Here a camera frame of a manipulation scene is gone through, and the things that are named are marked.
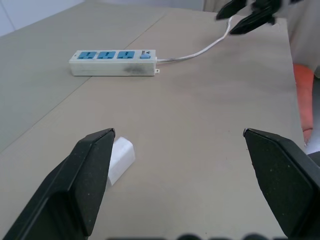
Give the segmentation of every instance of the white plug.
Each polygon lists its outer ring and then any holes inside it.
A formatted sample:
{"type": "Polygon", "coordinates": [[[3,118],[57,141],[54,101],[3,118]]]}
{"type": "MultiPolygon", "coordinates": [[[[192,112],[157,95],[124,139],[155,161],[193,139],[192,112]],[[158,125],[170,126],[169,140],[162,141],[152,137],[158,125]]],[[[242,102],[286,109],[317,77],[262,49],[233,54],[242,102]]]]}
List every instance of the white plug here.
{"type": "Polygon", "coordinates": [[[129,140],[120,137],[115,141],[112,147],[107,186],[114,185],[135,159],[134,146],[129,140]]]}

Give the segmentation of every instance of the floor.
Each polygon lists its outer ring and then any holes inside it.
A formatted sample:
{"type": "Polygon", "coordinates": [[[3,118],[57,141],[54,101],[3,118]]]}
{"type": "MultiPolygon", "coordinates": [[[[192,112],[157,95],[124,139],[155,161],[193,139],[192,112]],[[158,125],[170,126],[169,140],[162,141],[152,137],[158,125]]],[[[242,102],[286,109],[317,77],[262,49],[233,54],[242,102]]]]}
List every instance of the floor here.
{"type": "Polygon", "coordinates": [[[320,78],[313,82],[313,132],[306,146],[306,153],[320,151],[320,78]]]}

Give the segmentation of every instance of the electrical outlet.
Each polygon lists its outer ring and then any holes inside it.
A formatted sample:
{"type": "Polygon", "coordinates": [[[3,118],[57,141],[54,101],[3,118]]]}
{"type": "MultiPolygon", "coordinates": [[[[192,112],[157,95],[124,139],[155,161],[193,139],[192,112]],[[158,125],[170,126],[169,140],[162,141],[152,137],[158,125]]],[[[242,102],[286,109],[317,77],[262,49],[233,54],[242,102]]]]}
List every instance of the electrical outlet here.
{"type": "Polygon", "coordinates": [[[78,50],[69,60],[74,76],[154,76],[155,50],[78,50]]]}
{"type": "Polygon", "coordinates": [[[83,51],[80,53],[78,59],[93,59],[96,53],[96,51],[83,51]]]}
{"type": "Polygon", "coordinates": [[[97,59],[113,59],[115,54],[115,51],[101,51],[97,59]]]}
{"type": "Polygon", "coordinates": [[[118,54],[118,59],[133,59],[135,51],[120,51],[118,54]]]}

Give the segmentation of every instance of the orange chair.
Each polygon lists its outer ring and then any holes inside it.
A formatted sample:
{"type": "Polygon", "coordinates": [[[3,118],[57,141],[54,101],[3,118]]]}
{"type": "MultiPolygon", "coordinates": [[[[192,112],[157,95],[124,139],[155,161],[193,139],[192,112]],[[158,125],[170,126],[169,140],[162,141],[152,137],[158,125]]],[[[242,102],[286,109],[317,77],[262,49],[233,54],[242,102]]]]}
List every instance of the orange chair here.
{"type": "Polygon", "coordinates": [[[300,64],[293,65],[296,82],[296,93],[303,131],[304,142],[307,143],[314,128],[312,110],[312,89],[314,83],[314,73],[306,66],[300,64]]]}

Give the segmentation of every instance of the white wall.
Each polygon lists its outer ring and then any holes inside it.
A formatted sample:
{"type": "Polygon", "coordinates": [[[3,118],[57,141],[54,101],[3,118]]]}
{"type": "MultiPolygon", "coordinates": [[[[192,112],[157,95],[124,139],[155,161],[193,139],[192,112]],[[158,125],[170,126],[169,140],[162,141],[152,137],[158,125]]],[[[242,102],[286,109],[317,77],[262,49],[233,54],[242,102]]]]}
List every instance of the white wall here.
{"type": "Polygon", "coordinates": [[[204,0],[87,0],[112,4],[137,4],[153,7],[170,7],[202,11],[204,0]]]}
{"type": "Polygon", "coordinates": [[[82,2],[84,0],[0,0],[0,36],[82,2]]]}
{"type": "Polygon", "coordinates": [[[14,30],[14,26],[11,24],[7,13],[0,2],[0,36],[11,33],[14,30]]]}

